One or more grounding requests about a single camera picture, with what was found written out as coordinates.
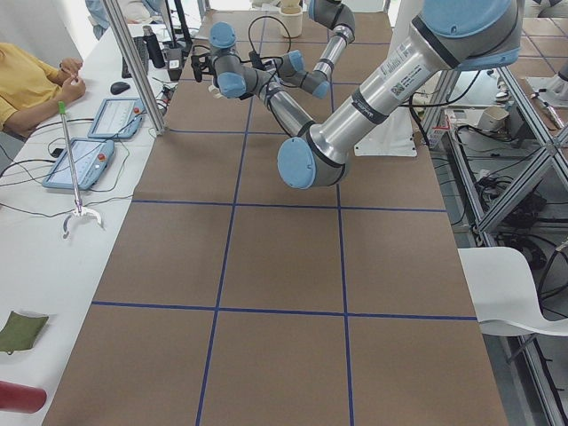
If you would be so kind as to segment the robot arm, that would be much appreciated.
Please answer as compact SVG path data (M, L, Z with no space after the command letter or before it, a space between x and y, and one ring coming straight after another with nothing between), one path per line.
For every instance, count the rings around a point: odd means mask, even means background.
M288 51L280 57L261 59L250 43L249 60L254 68L276 72L286 86L299 88L313 97L323 99L331 87L335 65L345 48L355 40L355 17L342 1L309 1L309 18L332 32L327 46L312 71L305 69L304 57L298 50Z
M204 66L221 96L258 97L287 132L277 167L288 186L330 186L346 174L353 147L438 71L483 70L515 62L524 8L522 1L424 2L404 42L321 124L281 85L295 85L316 98L326 96L336 62L355 39L354 14L340 1L308 3L310 19L332 32L311 72L305 70L299 51L277 58L269 70L245 66L234 29L223 21L209 31Z

